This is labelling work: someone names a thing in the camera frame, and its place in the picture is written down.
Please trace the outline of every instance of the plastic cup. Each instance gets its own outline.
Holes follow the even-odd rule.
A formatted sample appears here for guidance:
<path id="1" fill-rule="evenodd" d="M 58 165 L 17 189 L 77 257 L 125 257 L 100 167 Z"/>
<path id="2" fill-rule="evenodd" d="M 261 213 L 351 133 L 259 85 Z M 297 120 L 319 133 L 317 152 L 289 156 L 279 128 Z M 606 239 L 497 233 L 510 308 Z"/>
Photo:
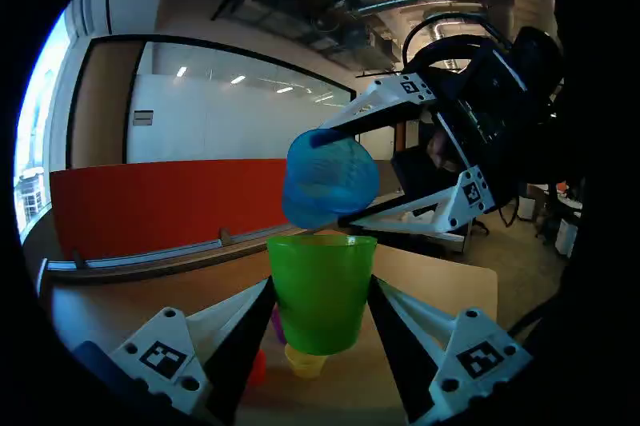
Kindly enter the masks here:
<path id="1" fill-rule="evenodd" d="M 312 380 L 320 376 L 322 366 L 326 361 L 326 356 L 315 356 L 299 352 L 297 349 L 291 348 L 290 344 L 285 346 L 285 356 L 289 360 L 289 366 L 294 375 L 306 380 Z"/>
<path id="2" fill-rule="evenodd" d="M 344 235 L 267 240 L 278 311 L 292 348 L 315 356 L 358 339 L 376 239 Z"/>
<path id="3" fill-rule="evenodd" d="M 317 228 L 366 208 L 379 183 L 362 145 L 333 129 L 312 129 L 287 152 L 282 211 L 299 228 Z"/>

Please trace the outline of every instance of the table surface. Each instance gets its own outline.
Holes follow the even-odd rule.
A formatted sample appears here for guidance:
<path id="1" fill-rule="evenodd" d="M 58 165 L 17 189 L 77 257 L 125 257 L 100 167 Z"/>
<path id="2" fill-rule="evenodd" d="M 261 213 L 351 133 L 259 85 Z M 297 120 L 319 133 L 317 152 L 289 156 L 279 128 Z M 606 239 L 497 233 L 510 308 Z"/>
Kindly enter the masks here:
<path id="1" fill-rule="evenodd" d="M 267 252 L 260 252 L 149 280 L 54 285 L 50 315 L 68 348 L 92 340 L 110 352 L 163 307 L 172 306 L 190 315 L 269 274 Z M 451 315 L 476 307 L 496 317 L 498 278 L 490 269 L 379 245 L 374 274 Z M 271 325 L 262 349 L 267 357 L 266 381 L 246 391 L 237 424 L 403 424 L 402 404 L 368 308 L 356 345 L 331 356 L 317 380 L 293 376 Z"/>

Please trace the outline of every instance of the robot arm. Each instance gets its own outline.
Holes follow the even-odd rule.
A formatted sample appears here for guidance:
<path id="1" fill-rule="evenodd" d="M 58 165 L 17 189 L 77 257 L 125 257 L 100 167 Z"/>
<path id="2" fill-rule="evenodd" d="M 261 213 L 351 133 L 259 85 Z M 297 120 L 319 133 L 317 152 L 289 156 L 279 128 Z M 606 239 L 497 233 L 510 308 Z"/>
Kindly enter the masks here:
<path id="1" fill-rule="evenodd" d="M 341 218 L 341 226 L 446 233 L 503 206 L 515 195 L 519 178 L 512 174 L 514 148 L 523 131 L 549 117 L 550 89 L 561 75 L 559 68 L 550 65 L 555 65 L 559 52 L 553 40 L 531 28 L 522 29 L 509 52 L 490 39 L 462 36 L 471 62 L 460 74 L 443 79 L 430 68 L 434 60 L 448 58 L 451 38 L 443 38 L 444 51 L 438 50 L 442 40 L 432 43 L 428 51 L 416 55 L 418 64 L 406 68 L 413 73 L 375 80 L 322 125 L 355 135 L 401 121 L 435 122 L 446 132 L 463 165 L 456 183 L 369 207 Z M 395 219 L 424 208 L 434 213 Z"/>

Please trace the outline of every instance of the white wall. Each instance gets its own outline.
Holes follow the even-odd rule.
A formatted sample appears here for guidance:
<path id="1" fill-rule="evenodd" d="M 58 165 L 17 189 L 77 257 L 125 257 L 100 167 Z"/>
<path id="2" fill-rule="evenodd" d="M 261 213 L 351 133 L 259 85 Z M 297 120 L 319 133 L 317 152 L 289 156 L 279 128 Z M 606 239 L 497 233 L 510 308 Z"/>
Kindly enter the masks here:
<path id="1" fill-rule="evenodd" d="M 133 126 L 136 109 L 152 109 L 153 125 Z M 127 161 L 284 158 L 300 133 L 337 111 L 242 83 L 138 75 Z"/>
<path id="2" fill-rule="evenodd" d="M 390 160 L 394 156 L 394 129 L 385 126 L 363 133 L 360 135 L 360 144 L 374 160 Z"/>

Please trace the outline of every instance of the ceiling pipe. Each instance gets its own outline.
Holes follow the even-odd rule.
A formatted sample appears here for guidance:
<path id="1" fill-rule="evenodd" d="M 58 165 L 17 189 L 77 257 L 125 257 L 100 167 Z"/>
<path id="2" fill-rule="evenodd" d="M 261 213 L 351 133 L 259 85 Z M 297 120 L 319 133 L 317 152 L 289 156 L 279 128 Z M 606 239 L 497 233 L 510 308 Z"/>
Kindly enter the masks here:
<path id="1" fill-rule="evenodd" d="M 479 6 L 483 6 L 487 3 L 487 0 L 382 0 L 369 5 L 359 6 L 349 13 L 353 16 L 364 17 L 407 6 L 440 5 L 445 3 L 477 3 Z"/>

